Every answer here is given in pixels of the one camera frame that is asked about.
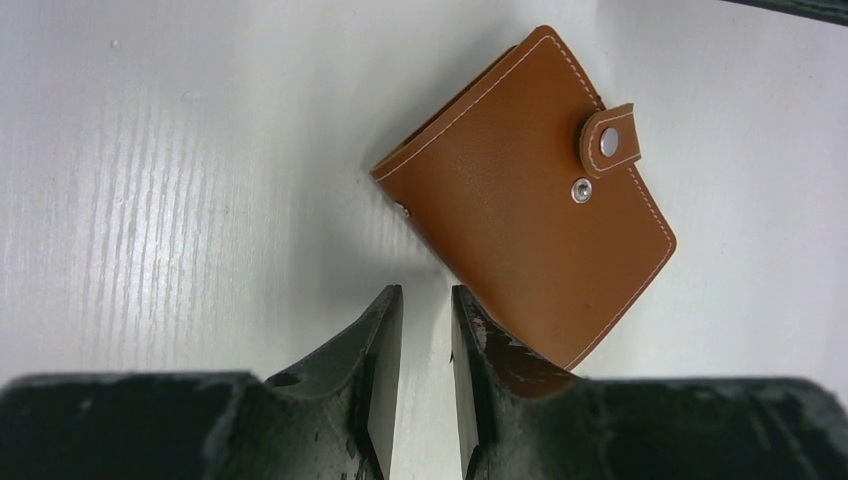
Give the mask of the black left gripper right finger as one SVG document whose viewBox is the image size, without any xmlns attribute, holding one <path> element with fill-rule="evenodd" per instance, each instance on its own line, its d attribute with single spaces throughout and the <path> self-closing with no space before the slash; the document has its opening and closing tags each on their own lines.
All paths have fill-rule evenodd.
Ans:
<svg viewBox="0 0 848 480">
<path fill-rule="evenodd" d="M 593 380 L 452 290 L 466 479 L 843 479 L 847 415 L 800 378 Z"/>
</svg>

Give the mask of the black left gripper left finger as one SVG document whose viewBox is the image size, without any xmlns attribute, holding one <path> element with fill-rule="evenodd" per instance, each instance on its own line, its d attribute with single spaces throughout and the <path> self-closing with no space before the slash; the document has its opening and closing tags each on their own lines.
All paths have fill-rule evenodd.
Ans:
<svg viewBox="0 0 848 480">
<path fill-rule="evenodd" d="M 403 293 L 266 380 L 54 373 L 1 391 L 5 479 L 386 479 Z"/>
</svg>

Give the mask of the brown leather card holder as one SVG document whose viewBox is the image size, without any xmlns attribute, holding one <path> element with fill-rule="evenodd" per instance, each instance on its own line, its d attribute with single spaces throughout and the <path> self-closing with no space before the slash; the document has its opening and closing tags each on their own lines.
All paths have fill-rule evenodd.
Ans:
<svg viewBox="0 0 848 480">
<path fill-rule="evenodd" d="M 632 105 L 606 106 L 541 25 L 371 175 L 495 321 L 568 370 L 675 251 L 640 157 Z"/>
</svg>

